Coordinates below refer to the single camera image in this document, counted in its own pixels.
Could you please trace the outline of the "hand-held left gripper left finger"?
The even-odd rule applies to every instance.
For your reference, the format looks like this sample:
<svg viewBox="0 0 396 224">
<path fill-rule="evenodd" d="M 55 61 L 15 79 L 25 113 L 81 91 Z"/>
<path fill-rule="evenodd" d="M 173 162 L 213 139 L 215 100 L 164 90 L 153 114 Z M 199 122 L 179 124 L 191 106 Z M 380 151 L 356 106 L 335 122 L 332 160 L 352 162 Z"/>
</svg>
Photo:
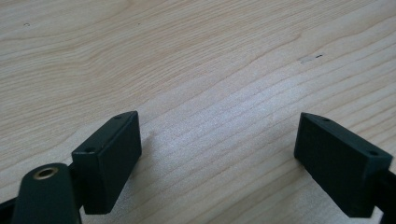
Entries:
<svg viewBox="0 0 396 224">
<path fill-rule="evenodd" d="M 113 209 L 141 154 L 137 111 L 111 118 L 72 152 L 87 215 Z"/>
</svg>

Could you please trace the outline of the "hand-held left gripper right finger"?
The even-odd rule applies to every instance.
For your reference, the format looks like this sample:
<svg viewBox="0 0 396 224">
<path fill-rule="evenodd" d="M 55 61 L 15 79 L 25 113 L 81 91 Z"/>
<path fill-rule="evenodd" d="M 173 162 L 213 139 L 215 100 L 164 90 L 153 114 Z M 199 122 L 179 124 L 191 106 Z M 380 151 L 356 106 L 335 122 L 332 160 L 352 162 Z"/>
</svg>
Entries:
<svg viewBox="0 0 396 224">
<path fill-rule="evenodd" d="M 331 119 L 303 113 L 294 157 L 348 217 L 393 217 L 393 157 Z"/>
</svg>

